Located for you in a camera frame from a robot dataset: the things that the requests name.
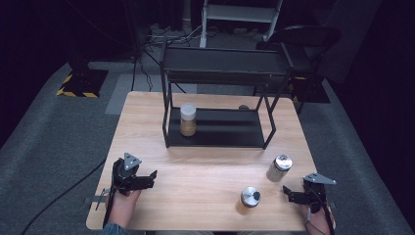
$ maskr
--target black shelf tier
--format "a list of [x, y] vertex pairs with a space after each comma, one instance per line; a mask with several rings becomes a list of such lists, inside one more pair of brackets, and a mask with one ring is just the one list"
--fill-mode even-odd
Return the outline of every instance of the black shelf tier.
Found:
[[256, 110], [197, 109], [196, 134], [180, 133], [180, 108], [170, 111], [168, 143], [170, 146], [255, 147], [264, 139]]

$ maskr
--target table top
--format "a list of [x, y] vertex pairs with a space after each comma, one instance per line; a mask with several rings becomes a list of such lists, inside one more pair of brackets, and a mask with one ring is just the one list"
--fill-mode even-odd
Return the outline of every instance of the table top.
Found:
[[[175, 106], [192, 102], [197, 107], [254, 109], [257, 97], [201, 94], [173, 94]], [[298, 206], [282, 192], [286, 185], [302, 192], [302, 177], [316, 171], [296, 110], [290, 99], [280, 98], [273, 112], [277, 132], [268, 148], [165, 148], [162, 135], [164, 113], [161, 93], [130, 92], [125, 101], [114, 140], [109, 150], [96, 195], [111, 185], [114, 162], [123, 153], [143, 162], [137, 175], [159, 171], [154, 188], [144, 190], [131, 219], [133, 230], [211, 230], [211, 231], [302, 231]], [[264, 106], [259, 109], [264, 135], [270, 124]], [[293, 166], [281, 182], [266, 177], [272, 161], [285, 154]], [[240, 202], [246, 187], [261, 194], [257, 207]], [[93, 203], [86, 225], [102, 229], [105, 206]]]

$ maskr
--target chair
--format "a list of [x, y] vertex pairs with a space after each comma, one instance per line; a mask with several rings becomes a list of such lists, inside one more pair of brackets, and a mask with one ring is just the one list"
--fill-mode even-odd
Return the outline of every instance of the chair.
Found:
[[304, 80], [303, 91], [298, 95], [301, 99], [297, 113], [300, 114], [307, 96], [315, 86], [321, 85], [324, 77], [317, 74], [324, 53], [335, 45], [342, 33], [335, 27], [322, 25], [292, 25], [278, 30], [266, 42], [259, 42], [256, 50], [281, 50], [281, 43], [293, 61], [293, 69], [289, 85], [294, 85], [296, 79]]

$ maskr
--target can lid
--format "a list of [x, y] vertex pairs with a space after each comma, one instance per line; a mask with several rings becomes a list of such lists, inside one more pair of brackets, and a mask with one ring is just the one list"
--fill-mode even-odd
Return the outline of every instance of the can lid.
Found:
[[281, 171], [288, 171], [293, 166], [293, 161], [286, 155], [279, 155], [274, 161], [275, 167]]
[[260, 193], [254, 187], [245, 188], [241, 194], [241, 201], [247, 207], [256, 207], [260, 201]]
[[180, 107], [180, 115], [182, 119], [193, 120], [196, 116], [196, 106], [190, 103], [183, 104]]

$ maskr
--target yellow and black tape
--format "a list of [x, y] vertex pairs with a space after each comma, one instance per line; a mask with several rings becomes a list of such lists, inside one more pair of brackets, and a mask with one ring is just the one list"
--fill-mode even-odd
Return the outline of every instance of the yellow and black tape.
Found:
[[64, 83], [61, 85], [61, 88], [59, 88], [58, 92], [56, 93], [56, 95], [64, 95], [64, 89], [65, 89], [65, 84], [67, 82], [70, 81], [70, 78], [72, 77], [72, 74], [70, 73], [67, 78], [65, 78]]
[[70, 73], [64, 80], [64, 83], [61, 85], [61, 88], [58, 90], [56, 95], [65, 95], [65, 96], [71, 96], [71, 97], [92, 97], [92, 98], [98, 98], [99, 91], [88, 91], [83, 90], [85, 87], [81, 88], [78, 86], [69, 85], [71, 82], [76, 82], [71, 80], [73, 78], [72, 74]]

